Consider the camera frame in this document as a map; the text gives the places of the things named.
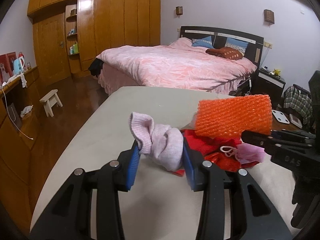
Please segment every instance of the pink face mask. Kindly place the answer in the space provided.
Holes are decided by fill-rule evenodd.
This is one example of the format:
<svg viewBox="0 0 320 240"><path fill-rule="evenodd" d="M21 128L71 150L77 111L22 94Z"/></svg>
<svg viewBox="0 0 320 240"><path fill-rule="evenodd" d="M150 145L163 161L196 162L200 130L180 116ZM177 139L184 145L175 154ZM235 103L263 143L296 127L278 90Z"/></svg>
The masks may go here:
<svg viewBox="0 0 320 240"><path fill-rule="evenodd" d="M264 148L248 143L239 144L236 148L231 146L222 146L220 147L220 151L223 152L227 157L234 156L241 164L251 162L262 163L267 155L264 151Z"/></svg>

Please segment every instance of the brown pillow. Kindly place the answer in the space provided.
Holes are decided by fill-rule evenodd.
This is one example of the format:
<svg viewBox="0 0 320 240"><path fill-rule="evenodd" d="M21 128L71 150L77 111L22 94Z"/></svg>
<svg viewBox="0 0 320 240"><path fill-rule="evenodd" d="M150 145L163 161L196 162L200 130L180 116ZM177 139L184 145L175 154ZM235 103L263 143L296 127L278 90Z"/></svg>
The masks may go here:
<svg viewBox="0 0 320 240"><path fill-rule="evenodd" d="M205 52L210 55L223 57L227 59L233 59L233 60L238 60L243 58L239 50L229 48L229 47L223 47L221 49L207 49Z"/></svg>

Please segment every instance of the red cloth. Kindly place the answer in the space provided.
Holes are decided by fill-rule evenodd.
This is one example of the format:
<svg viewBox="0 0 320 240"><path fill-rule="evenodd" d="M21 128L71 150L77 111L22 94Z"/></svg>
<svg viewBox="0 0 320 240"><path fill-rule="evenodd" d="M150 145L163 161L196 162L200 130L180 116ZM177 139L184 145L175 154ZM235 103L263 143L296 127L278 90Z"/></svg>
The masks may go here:
<svg viewBox="0 0 320 240"><path fill-rule="evenodd" d="M232 146L236 147L241 144L239 139L224 139L224 138L214 138L197 136L194 130L182 130L183 136L186 138L190 149L201 152L205 160L209 160L221 169L225 171L236 172L240 168L250 168L259 162L252 162L241 165L233 156L226 157L222 152L219 152L221 146ZM177 171L174 174L177 176L183 176L183 170Z"/></svg>

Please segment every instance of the nightstand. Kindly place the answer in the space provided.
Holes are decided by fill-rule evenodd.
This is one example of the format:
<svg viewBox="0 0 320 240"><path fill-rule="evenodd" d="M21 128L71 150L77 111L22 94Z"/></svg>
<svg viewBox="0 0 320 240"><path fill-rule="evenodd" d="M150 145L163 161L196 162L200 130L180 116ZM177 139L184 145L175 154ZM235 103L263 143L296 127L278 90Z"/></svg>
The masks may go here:
<svg viewBox="0 0 320 240"><path fill-rule="evenodd" d="M269 72L259 69L252 84L251 94L253 95L269 95L272 108L276 109L280 102L285 81L281 77L271 75Z"/></svg>

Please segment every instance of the pillow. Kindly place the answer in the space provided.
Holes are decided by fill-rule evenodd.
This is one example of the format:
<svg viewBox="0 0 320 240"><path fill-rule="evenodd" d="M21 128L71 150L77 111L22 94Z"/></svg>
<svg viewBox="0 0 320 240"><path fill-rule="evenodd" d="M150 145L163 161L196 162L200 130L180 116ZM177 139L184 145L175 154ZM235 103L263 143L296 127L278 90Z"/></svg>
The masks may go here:
<svg viewBox="0 0 320 240"><path fill-rule="evenodd" d="M205 52L210 55L233 60L242 59L243 57L239 50L230 47L223 47L221 49L207 49Z"/></svg>
<svg viewBox="0 0 320 240"><path fill-rule="evenodd" d="M213 49L211 36L203 39L192 39L192 47L205 47L208 49Z"/></svg>
<svg viewBox="0 0 320 240"><path fill-rule="evenodd" d="M236 50L239 50L242 53L242 56L245 54L245 50L247 49L248 42L245 41L239 41L233 38L227 38L225 47L233 48Z"/></svg>

